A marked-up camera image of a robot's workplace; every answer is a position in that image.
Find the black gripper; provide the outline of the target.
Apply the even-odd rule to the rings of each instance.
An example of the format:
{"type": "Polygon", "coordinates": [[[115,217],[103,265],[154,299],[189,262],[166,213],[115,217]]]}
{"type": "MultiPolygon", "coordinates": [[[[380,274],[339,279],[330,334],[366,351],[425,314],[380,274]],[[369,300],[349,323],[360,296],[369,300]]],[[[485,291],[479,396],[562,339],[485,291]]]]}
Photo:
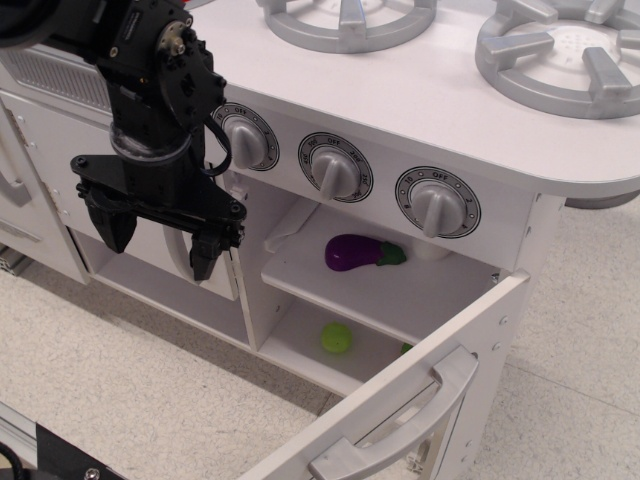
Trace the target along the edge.
{"type": "Polygon", "coordinates": [[[195,167],[189,153],[151,162],[83,154],[70,168],[80,178],[78,196],[109,249],[125,251],[139,217],[186,231],[193,234],[194,280],[206,281],[221,249],[240,245],[246,208],[195,167]]]}

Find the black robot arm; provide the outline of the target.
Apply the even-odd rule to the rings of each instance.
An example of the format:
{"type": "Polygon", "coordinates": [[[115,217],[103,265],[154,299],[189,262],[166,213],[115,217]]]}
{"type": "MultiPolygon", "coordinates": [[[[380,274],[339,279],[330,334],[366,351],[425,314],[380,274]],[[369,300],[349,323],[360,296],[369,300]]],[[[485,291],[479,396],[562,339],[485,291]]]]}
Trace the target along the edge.
{"type": "Polygon", "coordinates": [[[74,54],[107,85],[112,153],[71,160],[77,191],[103,242],[123,252],[139,219],[187,232],[192,277],[209,279],[240,245],[245,207],[217,186],[229,167],[205,164],[205,136],[231,143],[214,121],[226,82],[181,1],[5,1],[1,46],[74,54]]]}

